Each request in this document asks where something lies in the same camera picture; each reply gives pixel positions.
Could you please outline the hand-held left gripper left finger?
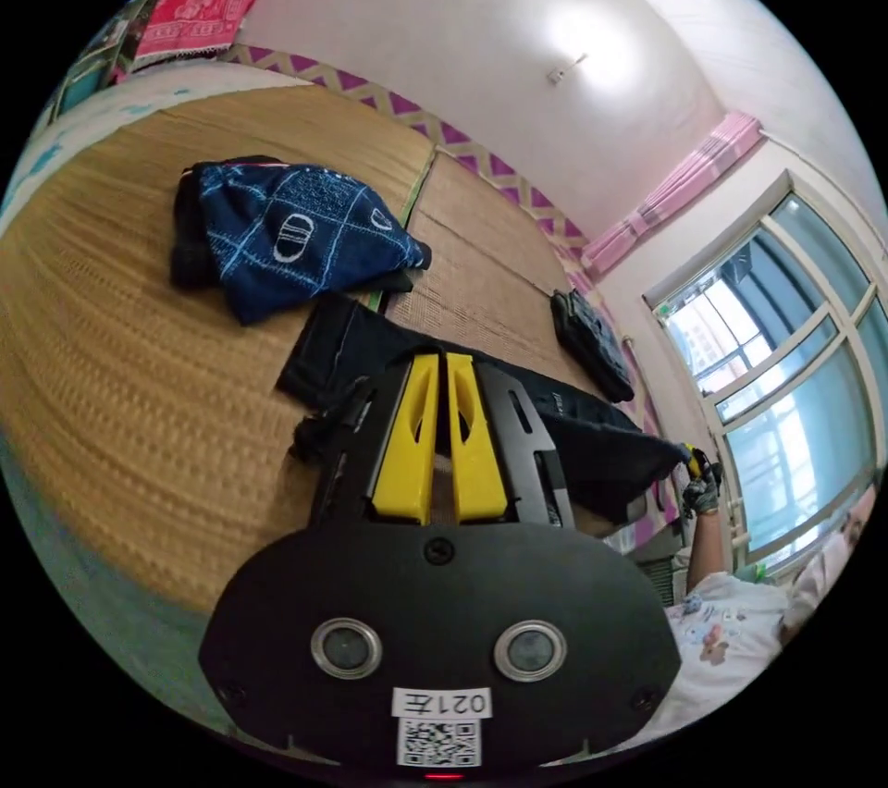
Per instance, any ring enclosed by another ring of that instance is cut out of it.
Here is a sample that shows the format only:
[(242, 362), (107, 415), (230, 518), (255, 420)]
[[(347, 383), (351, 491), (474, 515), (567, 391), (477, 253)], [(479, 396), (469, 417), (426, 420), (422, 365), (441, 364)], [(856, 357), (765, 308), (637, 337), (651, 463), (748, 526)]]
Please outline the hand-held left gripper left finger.
[(439, 357), (419, 354), (399, 368), (403, 380), (372, 504), (382, 519), (428, 523), (438, 431)]

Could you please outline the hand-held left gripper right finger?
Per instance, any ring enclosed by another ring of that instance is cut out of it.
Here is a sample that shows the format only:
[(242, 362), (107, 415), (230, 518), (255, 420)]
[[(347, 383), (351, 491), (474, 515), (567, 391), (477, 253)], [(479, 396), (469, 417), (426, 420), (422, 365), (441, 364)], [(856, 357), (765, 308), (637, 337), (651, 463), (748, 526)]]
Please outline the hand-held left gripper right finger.
[(508, 507), (484, 402), (468, 355), (446, 355), (450, 461), (456, 519), (490, 522)]

